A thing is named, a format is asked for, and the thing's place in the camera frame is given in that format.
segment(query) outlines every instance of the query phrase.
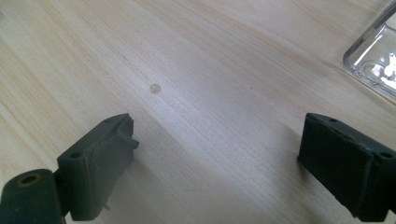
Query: mounting hole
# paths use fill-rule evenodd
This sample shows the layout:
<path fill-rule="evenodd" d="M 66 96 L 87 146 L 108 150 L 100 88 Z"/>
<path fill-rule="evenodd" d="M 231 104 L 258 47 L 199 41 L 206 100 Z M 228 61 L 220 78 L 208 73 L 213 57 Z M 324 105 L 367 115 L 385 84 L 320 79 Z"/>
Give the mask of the mounting hole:
<path fill-rule="evenodd" d="M 385 157 L 385 158 L 388 158 L 388 159 L 391 159 L 391 158 L 393 158 L 393 156 L 392 155 L 390 155 L 388 152 L 381 152 L 381 153 L 379 153 L 382 157 Z"/>
<path fill-rule="evenodd" d="M 39 174 L 34 174 L 34 175 L 27 175 L 24 176 L 23 178 L 18 180 L 18 187 L 24 188 L 31 186 L 35 183 L 37 183 L 41 178 L 41 175 Z"/>
<path fill-rule="evenodd" d="M 78 152 L 73 153 L 73 154 L 70 156 L 70 158 L 73 158 L 73 159 L 78 159 L 78 158 L 80 158 L 80 157 L 81 157 L 81 154 L 78 153 Z"/>

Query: light wood surface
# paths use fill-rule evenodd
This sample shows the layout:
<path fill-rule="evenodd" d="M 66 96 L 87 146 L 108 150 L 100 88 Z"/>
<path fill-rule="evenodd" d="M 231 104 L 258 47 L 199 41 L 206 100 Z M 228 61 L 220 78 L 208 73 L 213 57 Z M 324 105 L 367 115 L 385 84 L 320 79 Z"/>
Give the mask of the light wood surface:
<path fill-rule="evenodd" d="M 396 148 L 396 105 L 342 65 L 388 3 L 0 0 L 0 188 L 128 112 L 141 145 L 88 223 L 360 223 L 296 157 L 307 112 Z"/>

